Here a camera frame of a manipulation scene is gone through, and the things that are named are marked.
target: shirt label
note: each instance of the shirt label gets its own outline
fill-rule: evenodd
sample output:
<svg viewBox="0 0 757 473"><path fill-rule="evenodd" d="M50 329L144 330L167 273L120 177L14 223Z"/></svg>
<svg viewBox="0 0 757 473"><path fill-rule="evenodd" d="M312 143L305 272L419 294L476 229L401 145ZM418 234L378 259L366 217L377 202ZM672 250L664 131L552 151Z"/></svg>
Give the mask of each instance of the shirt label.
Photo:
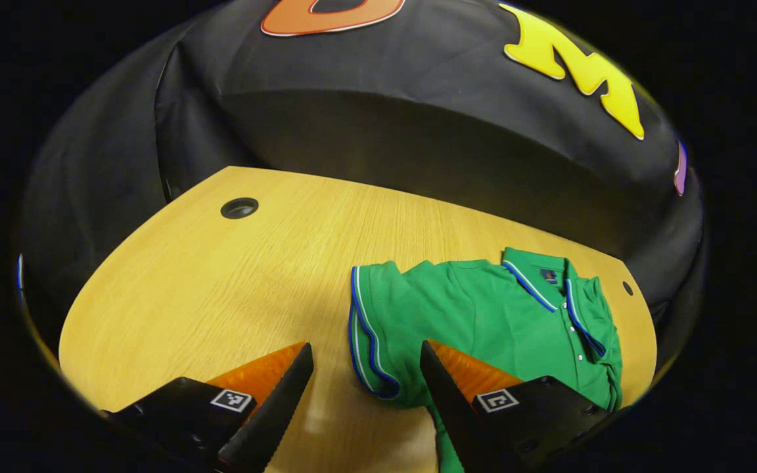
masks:
<svg viewBox="0 0 757 473"><path fill-rule="evenodd" d="M550 269L539 269L540 275L545 278L545 281L551 284L557 283L557 274Z"/></svg>

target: green polo shirt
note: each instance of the green polo shirt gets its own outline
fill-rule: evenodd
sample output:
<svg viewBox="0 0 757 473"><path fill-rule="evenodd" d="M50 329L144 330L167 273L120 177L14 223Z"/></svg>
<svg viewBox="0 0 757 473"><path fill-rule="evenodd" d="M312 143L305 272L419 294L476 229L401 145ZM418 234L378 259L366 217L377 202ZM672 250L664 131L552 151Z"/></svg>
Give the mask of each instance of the green polo shirt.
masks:
<svg viewBox="0 0 757 473"><path fill-rule="evenodd" d="M621 406L621 348L601 282L580 278L566 258L507 248L501 265L354 267L349 338L370 392L432 411L442 473L463 469L419 369L426 338L523 380L552 375L607 410Z"/></svg>

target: wood grain surface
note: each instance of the wood grain surface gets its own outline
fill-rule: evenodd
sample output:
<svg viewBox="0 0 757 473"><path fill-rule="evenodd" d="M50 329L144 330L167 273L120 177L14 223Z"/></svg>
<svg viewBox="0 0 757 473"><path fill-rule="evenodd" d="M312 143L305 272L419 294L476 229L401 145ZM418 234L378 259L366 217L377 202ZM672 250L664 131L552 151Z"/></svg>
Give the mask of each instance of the wood grain surface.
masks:
<svg viewBox="0 0 757 473"><path fill-rule="evenodd" d="M229 200L259 209L225 219ZM558 236L406 192L306 174L225 168L138 228L89 279L60 367L94 406L128 406L177 376L208 380L300 340L315 374L267 471L436 471L424 408L367 394L346 338L349 272L396 261L501 261L505 246L568 257L601 277L621 339L624 405L648 388L656 341L624 264ZM622 285L633 288L633 296Z"/></svg>

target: letter m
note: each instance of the letter m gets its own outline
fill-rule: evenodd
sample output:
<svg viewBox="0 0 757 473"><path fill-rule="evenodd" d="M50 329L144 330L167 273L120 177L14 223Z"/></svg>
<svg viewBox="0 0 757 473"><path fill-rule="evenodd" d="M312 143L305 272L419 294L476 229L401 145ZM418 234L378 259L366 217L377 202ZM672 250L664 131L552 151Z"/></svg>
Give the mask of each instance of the letter m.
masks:
<svg viewBox="0 0 757 473"><path fill-rule="evenodd" d="M522 31L519 44L504 47L507 57L547 77L562 80L565 78L565 71L553 56L553 51L557 50L571 72L577 89L585 95L591 95L605 81L607 93L601 95L603 108L634 137L644 139L644 128L639 119L639 105L636 104L633 83L618 67L598 54L584 55L583 51L561 31L540 18L503 3L499 6L516 15L519 29Z"/></svg>

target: orange letter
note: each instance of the orange letter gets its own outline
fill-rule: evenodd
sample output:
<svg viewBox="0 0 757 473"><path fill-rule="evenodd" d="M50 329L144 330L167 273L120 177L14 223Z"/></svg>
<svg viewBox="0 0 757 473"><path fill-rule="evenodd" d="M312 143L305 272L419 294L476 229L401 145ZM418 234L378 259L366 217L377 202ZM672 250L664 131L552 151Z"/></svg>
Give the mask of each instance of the orange letter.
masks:
<svg viewBox="0 0 757 473"><path fill-rule="evenodd" d="M354 9L328 13L313 12L317 2L280 0L262 21L262 31L272 36L297 36L351 30L392 17L405 0L364 0Z"/></svg>

